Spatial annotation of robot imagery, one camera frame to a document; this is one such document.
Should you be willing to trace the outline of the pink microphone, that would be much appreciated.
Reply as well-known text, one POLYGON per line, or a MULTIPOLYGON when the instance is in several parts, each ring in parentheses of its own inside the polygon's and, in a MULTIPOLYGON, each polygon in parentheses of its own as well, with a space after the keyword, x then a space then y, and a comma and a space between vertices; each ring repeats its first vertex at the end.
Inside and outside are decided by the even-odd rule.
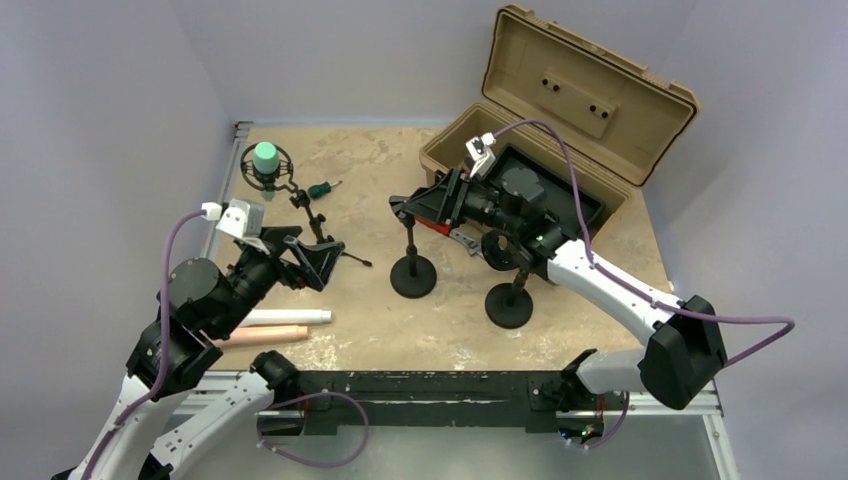
POLYGON ((222 348, 229 348, 297 342, 308 338, 309 328, 301 325, 240 327, 234 330, 228 339, 214 340, 213 343, 222 348))

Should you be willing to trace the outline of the white microphone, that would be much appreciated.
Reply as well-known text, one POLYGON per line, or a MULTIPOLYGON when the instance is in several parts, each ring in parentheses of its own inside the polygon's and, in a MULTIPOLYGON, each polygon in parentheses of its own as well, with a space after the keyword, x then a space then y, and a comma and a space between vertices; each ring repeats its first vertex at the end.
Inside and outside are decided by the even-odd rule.
POLYGON ((241 322, 242 327, 309 326, 328 324, 333 313, 322 309, 254 309, 241 322))

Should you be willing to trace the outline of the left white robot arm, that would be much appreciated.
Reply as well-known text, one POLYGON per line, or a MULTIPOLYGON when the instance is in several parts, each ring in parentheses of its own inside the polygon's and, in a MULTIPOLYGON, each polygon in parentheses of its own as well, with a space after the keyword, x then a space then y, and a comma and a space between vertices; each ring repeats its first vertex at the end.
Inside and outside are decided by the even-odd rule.
POLYGON ((236 263, 221 270, 207 258, 166 268, 160 311, 126 363, 119 397, 95 445, 60 479, 182 479, 216 443, 251 414, 284 409, 301 393, 300 372, 276 350, 261 352, 218 399, 167 430, 173 412, 222 357, 229 340, 272 288, 322 291, 341 242, 305 245, 298 226, 262 227, 237 240, 236 263))

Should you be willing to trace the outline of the round base shock mount stand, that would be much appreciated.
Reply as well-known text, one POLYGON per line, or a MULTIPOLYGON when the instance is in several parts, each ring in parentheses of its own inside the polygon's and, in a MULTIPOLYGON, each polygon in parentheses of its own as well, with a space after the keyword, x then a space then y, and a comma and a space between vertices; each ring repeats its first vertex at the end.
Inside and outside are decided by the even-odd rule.
POLYGON ((483 259, 499 272, 517 270, 511 283, 492 287, 485 298, 489 320, 504 329, 524 326, 533 313, 533 300, 525 289, 533 267, 533 257, 523 246, 502 232, 490 230, 481 238, 483 259))

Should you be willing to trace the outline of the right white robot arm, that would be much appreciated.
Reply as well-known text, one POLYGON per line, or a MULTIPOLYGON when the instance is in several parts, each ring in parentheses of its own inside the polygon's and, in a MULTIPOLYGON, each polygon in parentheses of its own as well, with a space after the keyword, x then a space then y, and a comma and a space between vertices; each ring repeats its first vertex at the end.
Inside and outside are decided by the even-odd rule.
POLYGON ((435 267, 414 242, 417 221, 448 229, 468 220, 487 226, 506 240, 506 267, 517 271, 512 281, 486 295, 484 309, 492 323, 504 329, 528 323, 534 304, 525 285, 537 274, 600 308, 641 345, 581 353, 562 371, 561 408, 584 407, 612 391, 635 391, 668 408, 685 409, 728 363, 719 328, 710 321, 712 305, 699 296, 682 301, 603 263, 585 241, 566 235, 545 200, 542 183, 526 168, 508 170, 495 185, 452 168, 430 187, 390 196, 392 213, 408 232, 406 254, 390 274, 392 287, 406 298, 421 298, 435 286, 435 267))

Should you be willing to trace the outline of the black tripod mic stand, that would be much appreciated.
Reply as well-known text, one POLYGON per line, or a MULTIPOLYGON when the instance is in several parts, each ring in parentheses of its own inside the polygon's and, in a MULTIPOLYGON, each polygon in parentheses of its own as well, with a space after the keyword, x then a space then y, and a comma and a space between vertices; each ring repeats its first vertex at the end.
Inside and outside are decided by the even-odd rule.
MULTIPOLYGON (((248 145, 241 153, 239 159, 239 169, 244 181, 254 190, 261 194, 262 187, 255 178, 253 168, 254 149, 258 143, 248 145)), ((279 152, 280 157, 280 173, 276 181, 276 191, 285 191, 291 194, 289 200, 296 209, 304 209, 309 220, 309 227, 315 236, 317 242, 325 243, 334 241, 331 235, 324 233, 323 224, 326 222, 326 217, 319 213, 314 214, 311 208, 313 199, 310 199, 307 190, 301 188, 294 180, 294 163, 291 156, 279 145, 274 144, 279 152)))

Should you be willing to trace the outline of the green microphone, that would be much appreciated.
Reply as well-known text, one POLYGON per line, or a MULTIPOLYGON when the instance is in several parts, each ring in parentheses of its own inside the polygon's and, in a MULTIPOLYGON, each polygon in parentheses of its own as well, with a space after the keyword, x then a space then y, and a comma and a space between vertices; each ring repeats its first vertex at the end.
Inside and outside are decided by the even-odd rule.
POLYGON ((254 175, 262 187, 261 195, 264 201, 273 200, 276 191, 276 181, 280 173, 280 157, 276 146, 271 142, 259 142, 254 151, 254 175))

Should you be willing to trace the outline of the round base clip stand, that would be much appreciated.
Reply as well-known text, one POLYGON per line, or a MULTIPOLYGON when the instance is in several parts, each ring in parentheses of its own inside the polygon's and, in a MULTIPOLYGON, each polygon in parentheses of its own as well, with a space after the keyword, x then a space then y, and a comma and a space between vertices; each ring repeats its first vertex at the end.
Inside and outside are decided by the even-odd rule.
POLYGON ((408 213, 402 205, 407 197, 392 195, 389 197, 389 205, 393 214, 404 226, 407 236, 406 253, 393 265, 390 272, 390 283, 392 288, 402 297, 418 299, 428 295, 437 283, 437 272, 433 263, 426 257, 418 254, 414 240, 414 226, 416 220, 413 214, 408 213))

